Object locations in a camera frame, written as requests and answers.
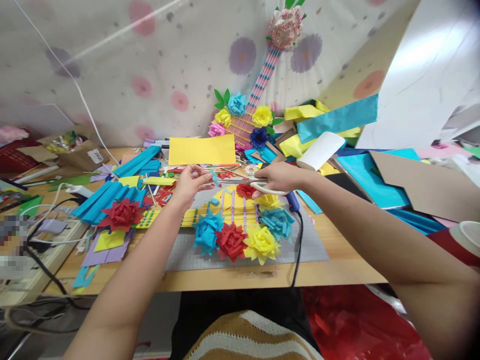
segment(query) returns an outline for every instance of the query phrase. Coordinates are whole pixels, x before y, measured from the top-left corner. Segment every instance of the person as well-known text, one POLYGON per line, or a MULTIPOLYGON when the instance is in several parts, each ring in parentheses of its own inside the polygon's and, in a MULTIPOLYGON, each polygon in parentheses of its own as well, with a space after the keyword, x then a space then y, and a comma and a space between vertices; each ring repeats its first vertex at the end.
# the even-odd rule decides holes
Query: person
MULTIPOLYGON (((318 173, 274 163, 255 176, 268 178, 269 189, 298 189, 312 197, 388 280, 433 359, 466 356, 479 319, 479 274, 409 225, 318 173)), ((94 302, 65 360, 132 359, 182 216, 197 192, 213 188, 211 179, 197 165, 183 170, 170 201, 94 302)), ((183 292, 171 359, 321 359, 298 291, 269 291, 183 292)))

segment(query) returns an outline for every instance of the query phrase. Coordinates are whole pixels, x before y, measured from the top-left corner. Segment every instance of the white paper roll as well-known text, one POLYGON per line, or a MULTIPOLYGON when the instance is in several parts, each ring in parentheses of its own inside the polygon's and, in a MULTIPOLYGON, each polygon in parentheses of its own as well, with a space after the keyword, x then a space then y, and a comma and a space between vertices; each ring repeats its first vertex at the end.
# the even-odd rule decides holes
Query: white paper roll
POLYGON ((345 139, 343 137, 336 133, 326 131, 315 140, 296 163, 303 169, 316 172, 344 143, 345 139))

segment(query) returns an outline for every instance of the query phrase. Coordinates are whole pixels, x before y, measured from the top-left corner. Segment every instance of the hand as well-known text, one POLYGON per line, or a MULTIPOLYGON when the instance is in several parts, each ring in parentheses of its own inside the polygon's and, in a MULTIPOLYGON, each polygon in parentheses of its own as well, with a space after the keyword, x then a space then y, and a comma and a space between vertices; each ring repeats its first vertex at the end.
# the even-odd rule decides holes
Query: hand
POLYGON ((212 182, 212 174, 196 164, 187 165, 177 180, 176 188, 168 203, 179 204, 187 211, 194 202, 195 195, 202 190, 210 190, 215 187, 212 182))
MULTIPOLYGON (((286 162, 275 162, 255 173, 256 178, 267 178, 268 184, 265 189, 278 191, 301 190, 303 185, 315 172, 296 167, 286 162)), ((255 191, 252 199, 257 199, 263 192, 255 191)))

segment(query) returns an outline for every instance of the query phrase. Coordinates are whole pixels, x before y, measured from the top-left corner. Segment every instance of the purple paper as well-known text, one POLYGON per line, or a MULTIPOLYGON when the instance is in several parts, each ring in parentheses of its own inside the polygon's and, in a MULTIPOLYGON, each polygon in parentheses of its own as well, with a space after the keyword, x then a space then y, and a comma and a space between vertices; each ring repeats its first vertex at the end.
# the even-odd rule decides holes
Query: purple paper
POLYGON ((90 178, 90 182, 93 183, 93 182, 96 182, 96 181, 105 180, 110 175, 110 173, 112 172, 112 168, 113 168, 113 165, 111 165, 111 164, 109 164, 109 165, 103 164, 102 166, 100 166, 96 170, 96 171, 101 171, 101 173, 99 173, 98 175, 93 175, 90 178))
POLYGON ((134 229, 130 230, 130 232, 126 234, 125 241, 123 242, 122 246, 95 252, 95 247, 100 239, 100 233, 101 231, 96 234, 95 239, 93 240, 93 243, 91 244, 90 249, 85 256, 85 259, 83 259, 83 263, 81 264, 82 268, 121 261, 125 255, 125 251, 127 251, 127 248, 129 247, 130 240, 134 234, 134 229))

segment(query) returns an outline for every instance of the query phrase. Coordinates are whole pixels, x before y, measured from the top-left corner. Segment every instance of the red plastic bag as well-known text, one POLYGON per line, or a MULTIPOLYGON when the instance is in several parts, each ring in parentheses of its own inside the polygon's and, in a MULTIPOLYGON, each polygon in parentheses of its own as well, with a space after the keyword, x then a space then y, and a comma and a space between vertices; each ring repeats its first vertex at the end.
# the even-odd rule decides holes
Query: red plastic bag
POLYGON ((310 326, 325 360, 429 360, 415 329, 364 285, 303 288, 310 326))

